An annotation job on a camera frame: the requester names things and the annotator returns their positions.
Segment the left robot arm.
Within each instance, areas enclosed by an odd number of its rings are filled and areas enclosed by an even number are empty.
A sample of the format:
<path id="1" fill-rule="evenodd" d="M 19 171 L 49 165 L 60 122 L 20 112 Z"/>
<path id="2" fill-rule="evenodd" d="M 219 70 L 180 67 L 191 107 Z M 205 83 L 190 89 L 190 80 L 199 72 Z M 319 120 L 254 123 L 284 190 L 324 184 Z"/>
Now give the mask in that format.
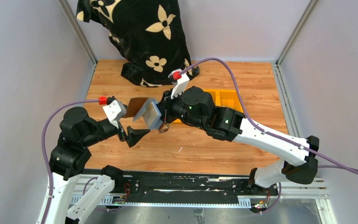
<path id="1" fill-rule="evenodd" d="M 107 165 L 80 200 L 69 206 L 85 165 L 91 158 L 90 146 L 118 136 L 120 141 L 132 147 L 150 132 L 149 129 L 123 129 L 120 119 L 126 114 L 125 106 L 113 103 L 103 106 L 103 110 L 107 118 L 100 121 L 91 118 L 83 107 L 67 110 L 60 123 L 57 145 L 49 158 L 45 135 L 50 120 L 46 121 L 42 131 L 42 150 L 48 185 L 37 223 L 83 224 L 108 193 L 130 193 L 130 184 L 125 182 L 123 170 Z"/>

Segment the brown leather card holder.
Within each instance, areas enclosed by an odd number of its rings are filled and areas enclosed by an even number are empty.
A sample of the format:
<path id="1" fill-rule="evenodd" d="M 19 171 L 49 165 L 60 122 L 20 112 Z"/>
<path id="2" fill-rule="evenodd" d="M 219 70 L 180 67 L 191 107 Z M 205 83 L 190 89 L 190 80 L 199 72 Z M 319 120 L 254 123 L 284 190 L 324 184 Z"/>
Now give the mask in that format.
<path id="1" fill-rule="evenodd" d="M 132 118 L 132 121 L 143 118 L 145 124 L 150 130 L 158 130 L 159 133 L 164 133 L 169 130 L 168 124 L 157 107 L 157 100 L 155 98 L 131 98 L 124 118 Z"/>

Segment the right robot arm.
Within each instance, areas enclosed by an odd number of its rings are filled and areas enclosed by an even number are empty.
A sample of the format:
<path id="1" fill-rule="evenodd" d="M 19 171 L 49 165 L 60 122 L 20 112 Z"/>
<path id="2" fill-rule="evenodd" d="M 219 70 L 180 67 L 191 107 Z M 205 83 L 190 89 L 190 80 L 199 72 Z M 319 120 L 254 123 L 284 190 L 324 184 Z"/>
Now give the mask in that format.
<path id="1" fill-rule="evenodd" d="M 278 162 L 251 170 L 247 184 L 254 195 L 278 182 L 311 184 L 316 177 L 318 160 L 306 147 L 318 144 L 317 137 L 297 138 L 255 123 L 240 111 L 215 105 L 212 95 L 196 86 L 174 98 L 165 91 L 157 107 L 167 124 L 179 119 L 213 139 L 252 145 L 278 156 Z"/>

